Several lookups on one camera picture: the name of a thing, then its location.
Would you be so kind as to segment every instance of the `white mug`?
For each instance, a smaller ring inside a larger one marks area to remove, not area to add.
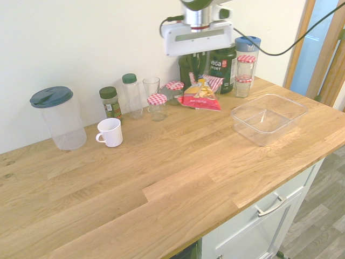
[[[122,143],[121,121],[117,118],[108,118],[97,125],[100,133],[97,134],[96,140],[100,143],[105,143],[108,147],[117,147]]]

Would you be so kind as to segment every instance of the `cabinet door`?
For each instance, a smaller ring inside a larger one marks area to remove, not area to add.
[[[286,200],[271,213],[256,217],[243,229],[230,236],[226,241],[210,249],[202,247],[202,259],[269,259],[273,257],[273,244],[281,229],[285,228],[288,219],[293,216],[301,192]],[[203,243],[212,242],[216,236],[206,236]]]

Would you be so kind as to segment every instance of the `white cabinet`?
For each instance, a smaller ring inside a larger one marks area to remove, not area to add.
[[[202,259],[269,259],[278,251],[322,160],[202,238]]]

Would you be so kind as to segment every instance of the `red checkered lid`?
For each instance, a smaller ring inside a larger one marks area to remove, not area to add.
[[[172,81],[166,84],[167,89],[169,90],[181,90],[184,87],[184,83],[180,81]]]
[[[242,63],[254,63],[255,61],[257,61],[257,58],[250,55],[241,55],[237,57],[237,61]]]
[[[161,93],[152,94],[149,98],[147,98],[147,102],[151,105],[159,105],[164,104],[167,102],[167,97]]]
[[[244,74],[238,77],[235,77],[235,81],[239,83],[250,83],[253,81],[253,78],[250,78],[250,76]]]

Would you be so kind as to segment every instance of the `jar lid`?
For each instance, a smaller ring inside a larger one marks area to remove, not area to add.
[[[251,55],[241,55],[237,57],[237,61],[242,63],[254,63],[256,60],[257,58]]]
[[[136,75],[135,74],[124,74],[122,76],[122,82],[124,82],[125,84],[132,84],[134,82],[136,82]]]
[[[242,75],[239,77],[235,77],[235,81],[239,83],[250,83],[251,81],[253,81],[253,78],[250,78],[250,76],[247,75]]]
[[[55,86],[35,93],[30,103],[35,108],[49,108],[63,104],[73,97],[73,92],[65,86]]]
[[[147,102],[151,105],[159,105],[164,104],[167,102],[167,97],[161,93],[152,94],[149,98],[147,98]]]
[[[117,96],[116,88],[113,86],[107,86],[99,90],[99,95],[102,99],[111,99]]]
[[[181,81],[172,81],[165,85],[169,90],[181,90],[184,87],[184,83]]]

